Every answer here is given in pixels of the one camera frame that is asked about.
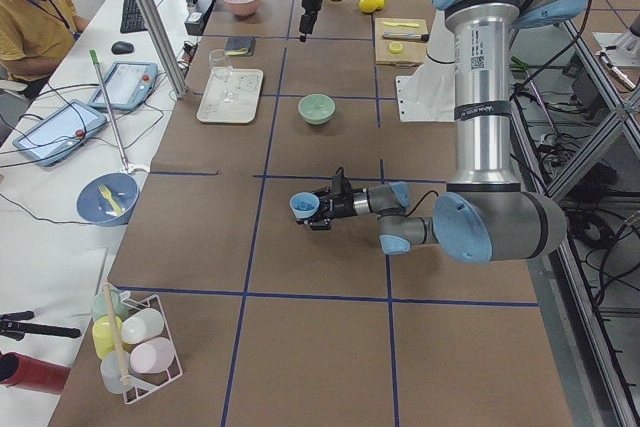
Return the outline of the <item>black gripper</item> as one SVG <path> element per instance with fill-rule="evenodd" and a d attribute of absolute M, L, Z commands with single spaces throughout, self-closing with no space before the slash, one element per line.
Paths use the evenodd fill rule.
<path fill-rule="evenodd" d="M 329 201 L 327 217 L 324 215 L 314 215 L 302 220 L 302 224 L 314 231 L 330 230 L 332 219 L 353 217 L 355 215 L 354 193 L 351 188 L 346 190 L 336 190 L 331 192 L 330 187 L 323 187 L 313 191 L 313 194 L 321 202 Z"/>
<path fill-rule="evenodd" d="M 301 33 L 299 40 L 305 43 L 307 40 L 306 33 L 313 32 L 318 14 L 321 10 L 321 0 L 302 0 L 301 6 L 304 12 L 299 24 L 299 32 Z"/>

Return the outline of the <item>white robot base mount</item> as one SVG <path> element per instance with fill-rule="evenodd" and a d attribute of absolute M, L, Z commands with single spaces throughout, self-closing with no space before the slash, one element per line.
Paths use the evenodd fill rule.
<path fill-rule="evenodd" d="M 453 122 L 455 107 L 454 35 L 437 10 L 423 64 L 396 78 L 401 122 Z"/>

